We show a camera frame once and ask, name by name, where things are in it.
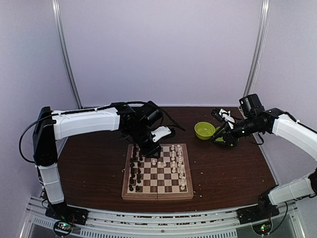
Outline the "wooden chess board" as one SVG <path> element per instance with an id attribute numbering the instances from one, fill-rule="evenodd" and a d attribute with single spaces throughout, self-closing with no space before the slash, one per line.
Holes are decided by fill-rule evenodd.
<path id="1" fill-rule="evenodd" d="M 171 160 L 172 144 L 162 144 L 159 158 L 144 157 L 144 173 L 141 192 L 128 191 L 129 180 L 129 159 L 132 155 L 133 144 L 128 146 L 127 158 L 124 170 L 124 179 L 121 196 L 124 200 L 144 200 L 144 201 L 171 201 L 171 200 L 189 200 L 194 197 L 190 164 L 187 153 L 187 146 L 181 143 L 183 154 L 183 165 L 185 166 L 185 189 L 182 191 L 181 180 L 179 178 L 180 168 L 178 165 L 178 153 L 175 145 L 175 160 Z M 166 162 L 167 166 L 158 168 L 152 165 L 152 160 Z"/>

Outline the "white king chess piece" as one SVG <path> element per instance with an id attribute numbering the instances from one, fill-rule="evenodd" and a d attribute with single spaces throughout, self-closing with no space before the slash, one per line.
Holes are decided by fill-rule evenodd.
<path id="1" fill-rule="evenodd" d="M 180 189 L 183 191 L 185 189 L 185 181 L 186 181 L 186 177 L 185 177 L 185 166 L 183 164 L 181 164 L 180 166 L 180 174 L 179 174 L 179 178 L 181 180 L 181 187 Z"/>

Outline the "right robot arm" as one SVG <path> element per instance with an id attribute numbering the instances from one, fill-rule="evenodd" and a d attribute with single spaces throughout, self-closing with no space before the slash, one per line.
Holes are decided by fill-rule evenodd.
<path id="1" fill-rule="evenodd" d="M 238 120 L 229 111 L 215 108 L 211 115 L 223 125 L 216 130 L 212 141 L 218 138 L 227 146 L 236 146 L 238 139 L 257 133 L 269 133 L 294 144 L 313 159 L 317 158 L 317 132 L 300 123 L 289 112 L 278 108 L 265 110 L 257 94 L 239 100 L 244 119 Z M 273 211 L 273 206 L 290 200 L 314 197 L 317 194 L 317 173 L 312 172 L 284 185 L 270 189 L 259 198 L 254 215 L 264 219 Z"/>

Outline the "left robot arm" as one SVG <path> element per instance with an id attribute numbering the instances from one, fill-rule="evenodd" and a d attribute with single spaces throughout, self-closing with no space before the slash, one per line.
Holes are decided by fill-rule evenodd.
<path id="1" fill-rule="evenodd" d="M 107 106 L 74 110 L 51 111 L 41 109 L 33 132 L 34 161 L 40 172 L 52 212 L 60 220 L 71 216 L 59 178 L 55 142 L 66 137 L 96 131 L 116 131 L 130 136 L 146 157 L 154 158 L 160 153 L 159 140 L 170 135 L 171 130 L 151 126 L 162 118 L 161 109 L 152 101 L 119 102 Z"/>

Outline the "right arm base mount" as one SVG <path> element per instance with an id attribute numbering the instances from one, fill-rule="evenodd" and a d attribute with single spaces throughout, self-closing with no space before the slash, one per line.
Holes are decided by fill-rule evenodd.
<path id="1" fill-rule="evenodd" d="M 253 231 L 261 236 L 269 235 L 273 231 L 272 218 L 279 215 L 277 205 L 272 205 L 268 194 L 263 193 L 258 197 L 258 204 L 237 211 L 240 224 L 255 223 Z"/>

